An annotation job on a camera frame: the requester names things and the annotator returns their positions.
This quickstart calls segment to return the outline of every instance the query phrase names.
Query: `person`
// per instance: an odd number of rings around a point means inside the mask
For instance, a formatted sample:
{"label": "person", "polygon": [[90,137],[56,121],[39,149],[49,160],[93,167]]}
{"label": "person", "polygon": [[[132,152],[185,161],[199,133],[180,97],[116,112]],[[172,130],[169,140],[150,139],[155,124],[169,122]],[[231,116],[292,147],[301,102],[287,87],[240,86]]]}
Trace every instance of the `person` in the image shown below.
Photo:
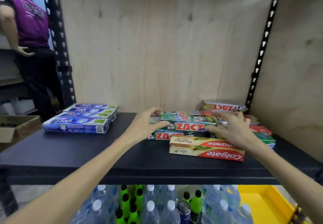
{"label": "person", "polygon": [[43,120],[54,116],[47,88],[64,107],[48,28],[46,11],[31,0],[0,0],[0,29],[15,51],[15,63]]}
{"label": "person", "polygon": [[[68,223],[99,181],[128,149],[155,130],[169,125],[167,121],[149,124],[150,116],[160,111],[160,108],[151,108],[137,114],[126,131],[107,149],[15,212],[4,224]],[[323,187],[260,141],[249,129],[250,119],[244,119],[242,113],[227,112],[217,116],[228,120],[227,128],[206,126],[205,129],[223,136],[253,155],[279,180],[314,223],[323,223]]]}

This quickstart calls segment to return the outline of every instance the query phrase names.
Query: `yellow tray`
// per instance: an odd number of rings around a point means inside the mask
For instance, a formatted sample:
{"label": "yellow tray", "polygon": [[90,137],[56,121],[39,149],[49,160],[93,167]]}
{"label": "yellow tray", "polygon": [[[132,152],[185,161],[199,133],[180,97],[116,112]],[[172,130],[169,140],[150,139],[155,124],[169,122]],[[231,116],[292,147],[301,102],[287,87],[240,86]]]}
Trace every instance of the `yellow tray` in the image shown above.
{"label": "yellow tray", "polygon": [[241,203],[251,208],[255,224],[287,224],[294,208],[271,185],[239,185]]}

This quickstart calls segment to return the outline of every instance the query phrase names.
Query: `purple shirt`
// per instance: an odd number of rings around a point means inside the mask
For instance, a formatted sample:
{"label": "purple shirt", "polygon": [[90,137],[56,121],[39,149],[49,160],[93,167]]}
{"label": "purple shirt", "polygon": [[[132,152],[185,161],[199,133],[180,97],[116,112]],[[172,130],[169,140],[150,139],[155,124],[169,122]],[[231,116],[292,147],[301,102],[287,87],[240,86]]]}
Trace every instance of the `purple shirt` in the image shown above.
{"label": "purple shirt", "polygon": [[15,6],[19,46],[48,47],[48,16],[31,0],[12,0]]}

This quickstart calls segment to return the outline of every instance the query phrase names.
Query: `hand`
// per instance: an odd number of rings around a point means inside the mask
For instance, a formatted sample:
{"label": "hand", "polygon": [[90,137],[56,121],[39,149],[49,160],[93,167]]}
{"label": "hand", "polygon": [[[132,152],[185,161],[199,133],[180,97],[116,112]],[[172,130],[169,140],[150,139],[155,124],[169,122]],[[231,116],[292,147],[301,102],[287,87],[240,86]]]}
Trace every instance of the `hand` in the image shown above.
{"label": "hand", "polygon": [[150,116],[160,112],[160,108],[151,108],[142,113],[138,113],[121,137],[125,138],[127,142],[131,142],[131,145],[135,145],[138,142],[147,139],[154,131],[169,126],[168,121],[160,121],[152,125],[149,124]]}
{"label": "hand", "polygon": [[34,52],[32,52],[32,53],[25,52],[25,49],[28,49],[28,47],[20,47],[20,46],[18,46],[18,47],[15,47],[13,49],[16,52],[18,52],[20,55],[25,56],[25,57],[31,57],[31,56],[35,55]]}
{"label": "hand", "polygon": [[248,150],[249,146],[261,142],[249,129],[250,119],[244,118],[241,112],[217,113],[228,121],[227,126],[205,126],[205,129],[227,139],[233,145]]}

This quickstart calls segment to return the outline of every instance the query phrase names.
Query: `wooden side panel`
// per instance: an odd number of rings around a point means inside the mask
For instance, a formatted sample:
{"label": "wooden side panel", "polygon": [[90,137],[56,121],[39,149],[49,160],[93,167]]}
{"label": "wooden side panel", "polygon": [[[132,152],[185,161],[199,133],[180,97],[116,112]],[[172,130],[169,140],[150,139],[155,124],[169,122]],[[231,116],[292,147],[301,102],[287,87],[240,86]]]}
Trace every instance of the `wooden side panel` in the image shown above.
{"label": "wooden side panel", "polygon": [[251,113],[323,162],[323,0],[280,0]]}
{"label": "wooden side panel", "polygon": [[61,0],[78,102],[246,99],[271,0]]}

